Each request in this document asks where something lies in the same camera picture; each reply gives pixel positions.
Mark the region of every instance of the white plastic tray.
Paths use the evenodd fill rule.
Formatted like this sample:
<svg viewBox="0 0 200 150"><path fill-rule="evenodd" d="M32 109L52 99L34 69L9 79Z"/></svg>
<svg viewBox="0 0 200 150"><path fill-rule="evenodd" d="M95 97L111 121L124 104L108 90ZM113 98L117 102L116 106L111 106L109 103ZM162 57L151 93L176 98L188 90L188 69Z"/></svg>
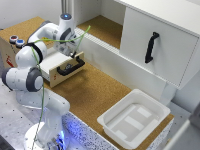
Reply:
<svg viewBox="0 0 200 150"><path fill-rule="evenodd" d="M136 89L97 120L118 144L135 149L169 113L169 108Z"/></svg>

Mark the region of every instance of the black drawer handle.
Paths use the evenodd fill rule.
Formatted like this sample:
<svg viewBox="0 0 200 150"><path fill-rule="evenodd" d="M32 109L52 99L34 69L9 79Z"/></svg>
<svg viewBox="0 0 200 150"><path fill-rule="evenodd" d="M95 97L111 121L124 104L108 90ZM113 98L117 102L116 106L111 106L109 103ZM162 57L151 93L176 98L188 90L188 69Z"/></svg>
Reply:
<svg viewBox="0 0 200 150"><path fill-rule="evenodd" d="M153 60L153 57L151 56L151 53L152 53L152 49L153 49L153 45L154 45L154 40L156 38L159 37L159 34L156 33L156 32L153 32L153 36L151 37L150 41L149 41L149 45L148 45L148 48L147 48L147 53L146 53L146 56L145 56L145 63L149 63L150 61Z"/></svg>
<svg viewBox="0 0 200 150"><path fill-rule="evenodd" d="M83 65L85 65L85 62L82 59L80 59L79 56L76 57L76 61L78 62L78 64L73 66L72 68L61 70L60 67L58 67L57 68L58 73L62 76L66 76L66 75L74 72L78 68L82 67Z"/></svg>

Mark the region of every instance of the drawer front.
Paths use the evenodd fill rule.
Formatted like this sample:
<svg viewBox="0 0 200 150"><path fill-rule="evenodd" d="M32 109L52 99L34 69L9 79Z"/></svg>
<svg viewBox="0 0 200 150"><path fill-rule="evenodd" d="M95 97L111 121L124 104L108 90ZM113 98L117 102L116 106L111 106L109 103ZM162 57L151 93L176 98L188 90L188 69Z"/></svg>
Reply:
<svg viewBox="0 0 200 150"><path fill-rule="evenodd" d="M145 63L153 32L159 37L154 40L153 60ZM191 34L127 8L120 54L179 86L197 41Z"/></svg>

